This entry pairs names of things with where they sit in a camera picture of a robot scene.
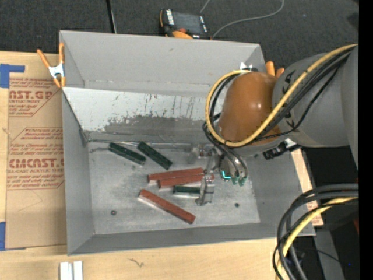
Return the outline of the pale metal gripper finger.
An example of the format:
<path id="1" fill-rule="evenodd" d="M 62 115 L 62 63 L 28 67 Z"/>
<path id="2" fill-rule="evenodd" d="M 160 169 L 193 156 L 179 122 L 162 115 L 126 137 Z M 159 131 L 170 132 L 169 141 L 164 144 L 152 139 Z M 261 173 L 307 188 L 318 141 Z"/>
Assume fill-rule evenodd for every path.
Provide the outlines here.
<path id="1" fill-rule="evenodd" d="M 207 160 L 206 167 L 204 169 L 205 174 L 212 174 L 214 172 L 215 156 L 216 156 L 215 148 L 210 148 L 209 150 L 205 151 L 205 158 Z"/>
<path id="2" fill-rule="evenodd" d="M 200 187 L 200 196 L 196 199 L 198 206 L 206 205 L 212 202 L 215 183 L 214 176 L 204 176 Z"/>

